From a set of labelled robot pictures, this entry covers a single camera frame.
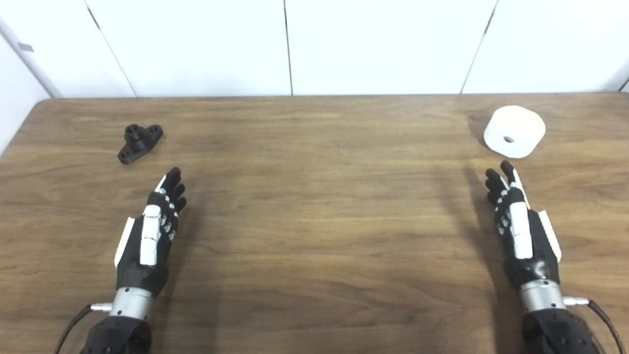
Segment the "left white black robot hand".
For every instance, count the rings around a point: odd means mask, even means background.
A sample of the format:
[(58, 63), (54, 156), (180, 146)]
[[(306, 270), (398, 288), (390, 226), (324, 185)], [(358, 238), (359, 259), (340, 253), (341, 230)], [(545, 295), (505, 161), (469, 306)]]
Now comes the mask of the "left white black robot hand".
[(181, 170), (172, 168), (148, 195), (140, 216), (129, 217), (117, 245), (116, 289), (137, 288), (158, 296), (166, 286), (172, 242), (187, 205)]

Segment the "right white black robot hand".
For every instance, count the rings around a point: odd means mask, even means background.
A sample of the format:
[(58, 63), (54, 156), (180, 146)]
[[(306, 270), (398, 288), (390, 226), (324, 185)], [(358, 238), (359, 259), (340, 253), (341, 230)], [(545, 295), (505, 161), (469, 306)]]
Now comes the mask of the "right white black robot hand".
[(500, 169), (486, 170), (485, 186), (505, 250), (508, 280), (516, 289), (532, 281), (560, 284), (560, 247), (547, 215), (530, 207), (521, 178), (508, 160)]

